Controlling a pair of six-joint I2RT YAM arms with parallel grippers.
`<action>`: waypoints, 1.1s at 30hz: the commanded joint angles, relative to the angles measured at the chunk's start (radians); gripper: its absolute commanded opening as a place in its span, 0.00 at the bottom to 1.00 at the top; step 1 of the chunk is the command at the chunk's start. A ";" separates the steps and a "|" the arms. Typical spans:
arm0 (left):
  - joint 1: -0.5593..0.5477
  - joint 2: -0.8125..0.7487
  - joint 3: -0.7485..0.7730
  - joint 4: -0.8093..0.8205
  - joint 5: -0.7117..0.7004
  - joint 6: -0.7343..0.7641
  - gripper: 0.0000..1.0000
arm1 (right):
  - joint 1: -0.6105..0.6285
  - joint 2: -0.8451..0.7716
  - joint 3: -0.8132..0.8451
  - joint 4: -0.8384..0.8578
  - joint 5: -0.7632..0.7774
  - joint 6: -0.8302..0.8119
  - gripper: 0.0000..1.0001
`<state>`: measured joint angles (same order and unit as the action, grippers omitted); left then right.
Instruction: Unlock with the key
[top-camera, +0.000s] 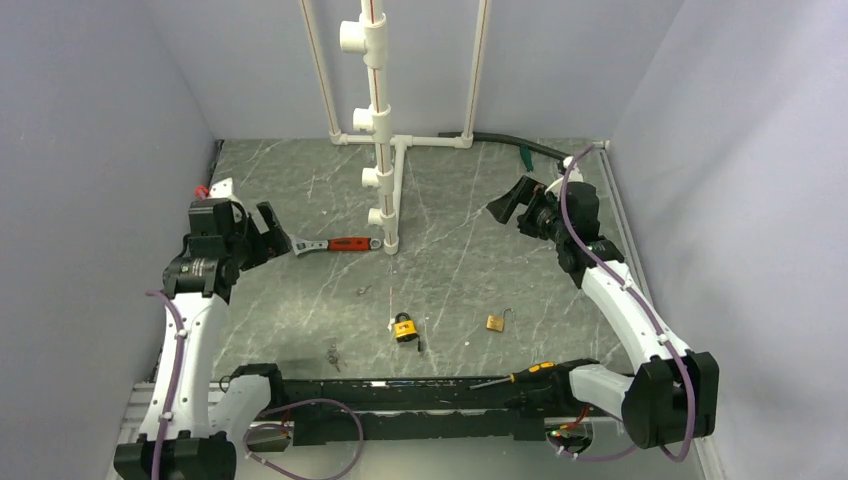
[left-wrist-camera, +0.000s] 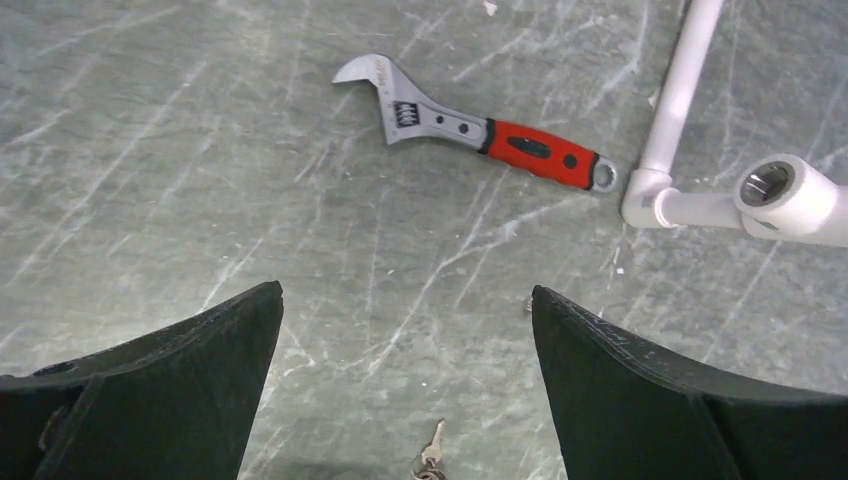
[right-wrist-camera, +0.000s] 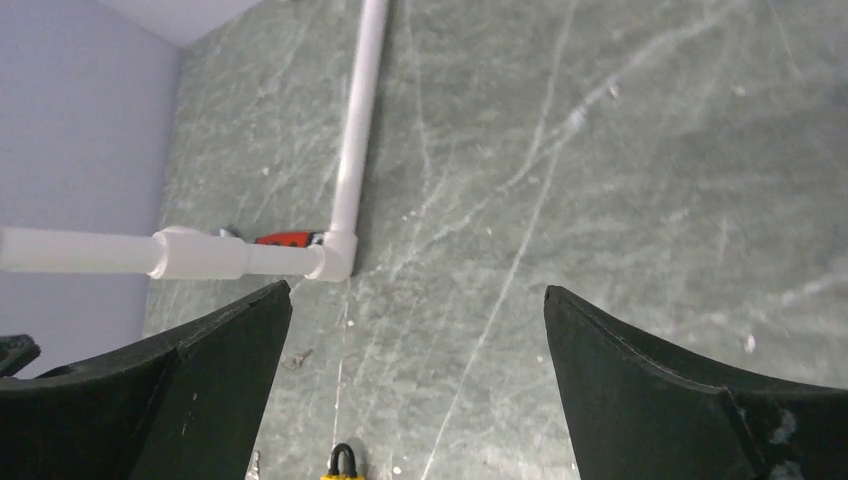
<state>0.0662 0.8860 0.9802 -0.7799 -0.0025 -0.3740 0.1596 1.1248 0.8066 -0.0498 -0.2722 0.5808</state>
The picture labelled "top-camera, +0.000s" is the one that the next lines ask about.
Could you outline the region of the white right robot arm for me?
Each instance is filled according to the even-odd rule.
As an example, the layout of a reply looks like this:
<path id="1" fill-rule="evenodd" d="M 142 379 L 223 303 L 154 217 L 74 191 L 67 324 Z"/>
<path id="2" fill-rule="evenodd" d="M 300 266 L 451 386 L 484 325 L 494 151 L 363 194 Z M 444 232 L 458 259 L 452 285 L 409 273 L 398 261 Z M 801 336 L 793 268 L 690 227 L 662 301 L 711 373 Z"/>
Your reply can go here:
<path id="1" fill-rule="evenodd" d="M 487 209 L 497 222 L 515 217 L 521 234 L 553 243 L 560 268 L 598 307 L 633 369 L 624 375 L 591 359 L 541 362 L 502 382 L 545 384 L 564 415 L 596 407 L 619 420 L 637 448 L 667 451 L 678 443 L 684 457 L 694 439 L 712 435 L 719 365 L 691 349 L 648 303 L 623 254 L 600 231 L 595 187 L 568 182 L 556 193 L 523 176 Z"/>

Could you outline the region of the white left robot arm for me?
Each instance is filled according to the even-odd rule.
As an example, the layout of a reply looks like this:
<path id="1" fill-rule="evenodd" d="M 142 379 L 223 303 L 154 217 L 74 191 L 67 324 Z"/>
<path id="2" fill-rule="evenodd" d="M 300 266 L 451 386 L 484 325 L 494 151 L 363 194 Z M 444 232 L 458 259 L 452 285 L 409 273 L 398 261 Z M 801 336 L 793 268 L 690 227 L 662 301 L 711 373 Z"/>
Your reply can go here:
<path id="1" fill-rule="evenodd" d="M 138 436 L 116 447 L 113 466 L 123 479 L 233 479 L 246 456 L 245 436 L 256 416 L 279 417 L 287 406 L 279 369 L 248 365 L 222 400 L 209 405 L 213 358 L 241 273 L 289 251 L 272 206 L 256 206 L 260 231 L 238 201 L 191 203 L 189 231 L 151 291 L 166 309 L 165 334 L 153 396 Z"/>

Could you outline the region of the yellow black padlock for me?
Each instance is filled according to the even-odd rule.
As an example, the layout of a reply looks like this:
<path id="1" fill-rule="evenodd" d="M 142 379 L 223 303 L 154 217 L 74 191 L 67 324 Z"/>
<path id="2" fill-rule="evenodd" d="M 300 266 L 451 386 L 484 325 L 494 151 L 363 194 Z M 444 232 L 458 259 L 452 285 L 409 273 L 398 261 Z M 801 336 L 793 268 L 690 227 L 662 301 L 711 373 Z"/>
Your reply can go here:
<path id="1" fill-rule="evenodd" d="M 406 312 L 400 312 L 394 317 L 392 331 L 394 339 L 398 343 L 411 342 L 419 339 L 419 332 L 414 320 Z"/>

